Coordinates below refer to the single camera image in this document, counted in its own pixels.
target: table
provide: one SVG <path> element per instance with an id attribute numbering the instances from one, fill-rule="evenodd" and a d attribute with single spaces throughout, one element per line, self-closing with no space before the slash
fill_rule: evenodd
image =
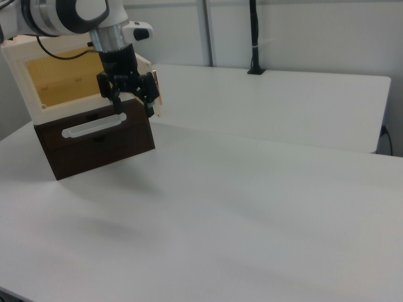
<path id="1" fill-rule="evenodd" d="M 403 159 L 153 123 L 156 149 L 55 181 L 0 142 L 0 287 L 27 301 L 403 297 Z"/>
<path id="2" fill-rule="evenodd" d="M 155 65 L 154 123 L 357 152 L 376 151 L 390 78 Z"/>

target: yellow translucent panel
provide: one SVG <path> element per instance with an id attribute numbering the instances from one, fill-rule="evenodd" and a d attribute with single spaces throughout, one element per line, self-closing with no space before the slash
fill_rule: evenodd
<path id="1" fill-rule="evenodd" d="M 89 48 L 58 53 L 71 57 Z M 103 71 L 97 53 L 88 53 L 74 60 L 44 57 L 27 63 L 42 104 L 50 107 L 99 93 L 96 75 Z"/>

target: wall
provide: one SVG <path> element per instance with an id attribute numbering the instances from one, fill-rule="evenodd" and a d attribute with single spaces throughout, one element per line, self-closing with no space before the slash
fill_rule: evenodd
<path id="1" fill-rule="evenodd" d="M 260 40 L 270 41 L 261 49 L 262 66 L 391 77 L 385 122 L 395 154 L 403 156 L 403 3 L 352 2 L 277 0 L 269 3 L 287 4 L 259 5 Z M 247 1 L 211 0 L 209 17 L 215 65 L 248 68 Z M 380 152 L 389 154 L 386 137 Z"/>
<path id="2" fill-rule="evenodd" d="M 152 25 L 154 38 L 136 52 L 152 63 L 209 65 L 205 13 L 201 0 L 126 0 L 133 21 Z"/>
<path id="3" fill-rule="evenodd" d="M 30 120 L 21 93 L 0 52 L 0 140 Z"/>

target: cable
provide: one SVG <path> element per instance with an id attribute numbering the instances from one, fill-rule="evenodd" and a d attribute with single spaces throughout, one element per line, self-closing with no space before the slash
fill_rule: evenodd
<path id="1" fill-rule="evenodd" d="M 385 134 L 388 136 L 388 139 L 389 139 L 390 156 L 393 156 L 392 139 L 390 137 L 390 133 L 389 133 L 388 129 L 385 129 Z"/>
<path id="2" fill-rule="evenodd" d="M 10 5 L 11 3 L 13 3 L 14 1 L 15 1 L 15 0 L 9 0 L 8 2 L 2 4 L 2 5 L 0 6 L 0 10 L 2 10 L 3 8 L 9 6 L 9 5 Z"/>
<path id="3" fill-rule="evenodd" d="M 258 19 L 258 15 L 256 14 L 256 20 L 257 20 L 257 25 L 256 25 L 256 31 L 257 31 L 257 35 L 258 35 L 258 39 L 259 39 L 259 19 Z M 254 47 L 259 47 L 259 41 L 258 41 L 258 44 L 257 45 L 253 45 L 253 42 L 252 42 L 252 49 L 254 48 Z M 253 64 L 254 62 L 253 62 L 253 56 L 252 56 L 252 60 L 251 60 L 251 70 L 252 70 L 252 68 L 253 68 Z"/>
<path id="4" fill-rule="evenodd" d="M 57 55 L 54 55 L 54 54 L 52 54 L 51 52 L 49 52 L 49 51 L 43 46 L 42 42 L 41 42 L 40 39 L 39 39 L 39 36 L 37 36 L 37 41 L 38 41 L 38 44 L 39 44 L 40 48 L 42 48 L 42 50 L 43 50 L 44 52 L 46 52 L 46 53 L 47 53 L 48 55 L 50 55 L 52 58 L 55 58 L 55 59 L 57 59 L 57 60 L 74 60 L 74 59 L 77 59 L 77 58 L 79 58 L 79 57 L 82 57 L 83 55 L 86 55 L 87 53 L 98 53 L 96 50 L 91 50 L 91 49 L 89 49 L 89 50 L 86 50 L 85 52 L 79 53 L 78 55 L 75 55 L 75 56 L 73 56 L 73 57 L 67 57 L 67 58 L 58 57 Z"/>
<path id="5" fill-rule="evenodd" d="M 3 29 L 1 28 L 1 24 L 0 24 L 0 44 L 3 44 L 4 42 L 4 33 L 3 33 Z"/>

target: drawer handle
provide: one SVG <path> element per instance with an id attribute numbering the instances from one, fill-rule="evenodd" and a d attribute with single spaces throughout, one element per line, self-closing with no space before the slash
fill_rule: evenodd
<path id="1" fill-rule="evenodd" d="M 90 121 L 89 123 L 74 126 L 62 131 L 62 136 L 64 138 L 76 138 L 83 135 L 91 134 L 97 131 L 108 129 L 114 126 L 120 125 L 123 121 L 127 119 L 125 113 L 119 115 L 111 115 L 106 118 L 100 118 L 95 121 Z"/>

